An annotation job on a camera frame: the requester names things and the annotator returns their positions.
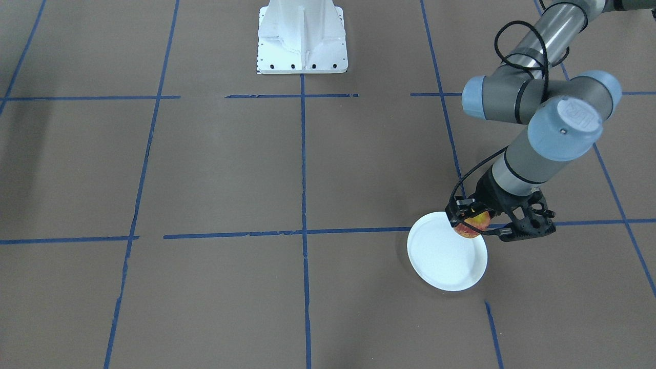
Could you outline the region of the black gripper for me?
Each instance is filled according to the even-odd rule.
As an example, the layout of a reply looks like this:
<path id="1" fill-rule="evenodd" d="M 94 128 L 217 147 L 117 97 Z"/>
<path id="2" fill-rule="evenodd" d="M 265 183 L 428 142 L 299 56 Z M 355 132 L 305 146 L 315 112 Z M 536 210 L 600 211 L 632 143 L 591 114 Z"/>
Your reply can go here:
<path id="1" fill-rule="evenodd" d="M 496 182 L 492 170 L 486 170 L 478 180 L 473 198 L 449 200 L 445 212 L 452 228 L 488 209 L 495 216 L 505 213 L 510 219 L 503 227 L 485 232 L 502 241 L 529 240 L 556 231 L 552 221 L 555 212 L 549 210 L 542 191 L 529 191 L 527 195 L 507 192 Z"/>

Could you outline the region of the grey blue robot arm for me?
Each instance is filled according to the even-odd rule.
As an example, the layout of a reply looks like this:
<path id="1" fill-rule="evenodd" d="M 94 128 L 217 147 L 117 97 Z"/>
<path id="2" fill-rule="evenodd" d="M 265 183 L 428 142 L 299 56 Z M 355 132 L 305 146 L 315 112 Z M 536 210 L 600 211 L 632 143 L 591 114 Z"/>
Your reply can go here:
<path id="1" fill-rule="evenodd" d="M 555 231 L 555 213 L 540 187 L 597 142 L 623 91 L 604 71 L 586 71 L 569 81 L 552 81 L 550 71 L 600 14 L 646 9 L 654 10 L 654 1 L 553 1 L 535 24 L 520 22 L 528 34 L 511 52 L 495 47 L 499 67 L 466 83 L 462 109 L 471 117 L 525 128 L 486 159 L 492 166 L 471 195 L 450 195 L 445 212 L 457 234 L 516 241 Z"/>

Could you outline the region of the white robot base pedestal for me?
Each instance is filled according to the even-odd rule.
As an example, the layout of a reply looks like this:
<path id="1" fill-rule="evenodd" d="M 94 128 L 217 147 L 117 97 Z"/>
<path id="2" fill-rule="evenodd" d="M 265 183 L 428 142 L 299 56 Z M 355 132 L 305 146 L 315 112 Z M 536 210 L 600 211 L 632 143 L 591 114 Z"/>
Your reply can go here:
<path id="1" fill-rule="evenodd" d="M 345 73 L 344 12 L 333 1 L 270 1 L 258 14 L 256 71 Z"/>

